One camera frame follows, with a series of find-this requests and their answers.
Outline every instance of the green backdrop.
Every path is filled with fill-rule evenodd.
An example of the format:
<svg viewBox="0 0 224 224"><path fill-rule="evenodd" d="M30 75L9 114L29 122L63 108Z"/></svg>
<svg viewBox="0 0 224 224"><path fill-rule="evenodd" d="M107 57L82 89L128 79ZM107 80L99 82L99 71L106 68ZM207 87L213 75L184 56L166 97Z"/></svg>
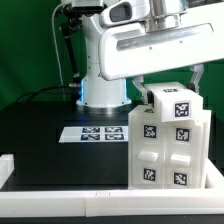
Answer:
<svg viewBox="0 0 224 224"><path fill-rule="evenodd" d="M51 15L58 0L10 0L0 2L0 110L14 102L21 94L60 85L55 57ZM65 18L56 20L57 24ZM85 73L84 44L81 33L73 37L79 69ZM62 71L65 83L72 81L72 72L60 32L57 30ZM145 76L145 83L189 82L192 72L181 68ZM140 99L131 79L127 80L128 96ZM205 64L200 82L201 95L208 108L224 121L224 61ZM62 100L60 96L39 96L36 100Z"/></svg>

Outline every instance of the white tray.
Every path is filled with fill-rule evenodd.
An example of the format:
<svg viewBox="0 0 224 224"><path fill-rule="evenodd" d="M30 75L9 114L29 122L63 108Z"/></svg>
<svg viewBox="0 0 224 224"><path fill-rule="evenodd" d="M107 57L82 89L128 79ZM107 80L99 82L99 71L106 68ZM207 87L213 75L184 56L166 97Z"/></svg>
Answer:
<svg viewBox="0 0 224 224"><path fill-rule="evenodd" d="M0 217L224 214L224 178L208 161L206 189L0 192L0 208Z"/></svg>

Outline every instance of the black surface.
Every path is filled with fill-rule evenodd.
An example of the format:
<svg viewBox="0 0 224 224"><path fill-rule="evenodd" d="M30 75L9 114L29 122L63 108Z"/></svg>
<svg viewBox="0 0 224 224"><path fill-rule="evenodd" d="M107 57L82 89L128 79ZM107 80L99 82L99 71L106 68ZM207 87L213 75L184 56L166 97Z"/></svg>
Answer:
<svg viewBox="0 0 224 224"><path fill-rule="evenodd" d="M126 189L127 143L59 144L58 138L64 126L127 124L127 113L87 114L63 102L10 105L0 112L0 154L15 155L16 171L2 191ZM222 144L222 134L217 132L222 130L222 122L213 118L210 142L213 162ZM0 219L0 223L223 224L224 215L9 218Z"/></svg>

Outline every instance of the white box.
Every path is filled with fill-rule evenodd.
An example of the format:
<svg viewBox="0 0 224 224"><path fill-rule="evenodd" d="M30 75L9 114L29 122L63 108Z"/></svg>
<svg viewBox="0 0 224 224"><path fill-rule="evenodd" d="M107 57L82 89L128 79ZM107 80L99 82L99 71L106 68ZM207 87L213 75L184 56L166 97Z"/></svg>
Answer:
<svg viewBox="0 0 224 224"><path fill-rule="evenodd" d="M197 120L203 98L178 82L145 85L154 94L155 113L162 122Z"/></svg>

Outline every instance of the cable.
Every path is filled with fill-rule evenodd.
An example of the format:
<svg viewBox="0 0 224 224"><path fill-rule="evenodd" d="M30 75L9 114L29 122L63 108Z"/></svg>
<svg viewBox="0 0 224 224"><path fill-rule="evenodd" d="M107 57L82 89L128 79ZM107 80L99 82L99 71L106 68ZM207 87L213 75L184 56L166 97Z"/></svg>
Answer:
<svg viewBox="0 0 224 224"><path fill-rule="evenodd" d="M63 93L48 93L47 91L50 91L50 90L55 90L55 89L65 89L65 88L72 88L72 89L76 89L76 90L79 90L78 87L71 87L70 86L67 86L67 85L63 85L63 86L52 86L52 87L47 87L47 88L43 88L39 91L36 91L36 92L29 92L29 93L25 93L23 95L21 95L20 97L18 97L15 101L15 103L18 103L20 101L20 99L22 99L23 97L25 96L28 96L28 95L31 95L26 101L27 102L30 102L33 98L35 98L37 95L39 94L77 94L76 92L63 92Z"/></svg>
<svg viewBox="0 0 224 224"><path fill-rule="evenodd" d="M68 5L70 3L62 3L60 5L58 5L55 9L54 12L52 14L52 18L51 18L51 25L52 25L52 33L53 33L53 39L54 39L54 47L55 47L55 52L56 52L56 57L57 57L57 63L58 63L58 70L59 70L59 76L60 76L60 81L61 81L61 85L64 85L64 81L63 81L63 75L62 75L62 70L61 70L61 61L60 61L60 57L59 57L59 51L58 51L58 44L57 44L57 38L56 38L56 33L55 33L55 23L54 23L54 19L55 19L55 15L58 11L58 9L64 5Z"/></svg>
<svg viewBox="0 0 224 224"><path fill-rule="evenodd" d="M25 96L28 96L28 95L33 95L33 94L35 94L36 92L30 92L30 93L25 93L25 94L23 94L23 95L21 95L16 101L15 101L15 103L19 103L20 102L20 100L23 98L23 97L25 97ZM61 94L65 94L65 95L72 95L72 94L74 94L74 92L63 92L63 93L52 93L52 92L50 92L50 93L48 93L48 92L42 92L42 93L39 93L39 94L46 94L46 95L61 95Z"/></svg>
<svg viewBox="0 0 224 224"><path fill-rule="evenodd" d="M27 102L30 102L34 97L36 97L38 94L40 94L42 92L46 92L46 91L49 91L49 90L55 90L55 89L64 89L64 88L69 88L69 86L68 85L61 85L61 86L52 86L52 87L47 87L47 88L41 89L41 90L35 92L32 96L30 96L27 99Z"/></svg>

